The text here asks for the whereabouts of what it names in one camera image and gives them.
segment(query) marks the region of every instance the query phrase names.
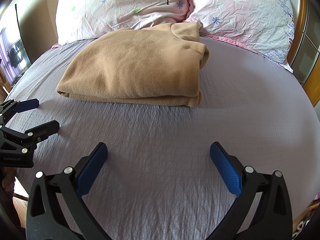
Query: purple curtain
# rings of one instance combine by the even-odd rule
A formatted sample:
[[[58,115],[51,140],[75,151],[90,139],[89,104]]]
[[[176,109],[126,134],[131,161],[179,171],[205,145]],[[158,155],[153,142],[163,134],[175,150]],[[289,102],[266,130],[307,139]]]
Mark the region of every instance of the purple curtain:
[[[18,64],[17,68],[11,66],[7,51],[13,42],[9,42],[5,30],[6,27],[4,27],[0,32],[0,58],[2,59],[0,66],[4,71],[7,81],[11,85],[14,79],[19,75],[21,66],[20,64]]]

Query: pillow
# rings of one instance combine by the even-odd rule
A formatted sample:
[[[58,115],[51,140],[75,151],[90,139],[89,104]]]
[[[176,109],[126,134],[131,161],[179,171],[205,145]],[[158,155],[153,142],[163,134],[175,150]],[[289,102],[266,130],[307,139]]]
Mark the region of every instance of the pillow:
[[[187,11],[188,0],[59,0],[58,42],[65,45],[126,27],[181,22]]]
[[[294,36],[290,0],[190,0],[186,22],[202,36],[236,44],[283,64]]]

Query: blue gripper pad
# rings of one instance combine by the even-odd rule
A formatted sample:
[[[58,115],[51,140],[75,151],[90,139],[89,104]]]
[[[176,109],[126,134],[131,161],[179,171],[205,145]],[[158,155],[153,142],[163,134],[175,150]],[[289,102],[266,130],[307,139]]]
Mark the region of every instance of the blue gripper pad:
[[[211,145],[210,157],[216,165],[228,190],[239,197],[242,191],[241,177],[217,143]]]
[[[22,113],[24,111],[38,108],[38,106],[39,106],[39,100],[35,98],[35,99],[17,103],[13,110],[16,111],[17,113]]]
[[[79,197],[89,193],[91,186],[108,158],[107,146],[101,143],[93,155],[88,157],[90,160],[77,178],[77,195]]]

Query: wooden floor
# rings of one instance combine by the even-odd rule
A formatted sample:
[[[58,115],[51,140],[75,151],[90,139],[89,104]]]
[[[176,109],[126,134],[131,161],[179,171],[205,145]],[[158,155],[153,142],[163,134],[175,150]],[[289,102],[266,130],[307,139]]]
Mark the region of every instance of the wooden floor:
[[[18,216],[20,218],[20,223],[23,228],[26,227],[26,218],[27,218],[27,207],[28,201],[21,200],[19,198],[13,197],[13,204],[16,208]]]

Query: blue flower print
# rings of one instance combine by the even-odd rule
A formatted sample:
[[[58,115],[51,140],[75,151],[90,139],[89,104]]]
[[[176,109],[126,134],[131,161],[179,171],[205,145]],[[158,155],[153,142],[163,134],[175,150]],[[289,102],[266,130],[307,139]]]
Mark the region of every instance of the blue flower print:
[[[218,17],[212,17],[212,21],[213,23],[215,23],[216,25],[218,25],[218,23],[220,23],[220,19],[218,19]]]
[[[182,2],[177,2],[177,6],[179,7],[179,9],[182,9],[183,5],[182,5]]]

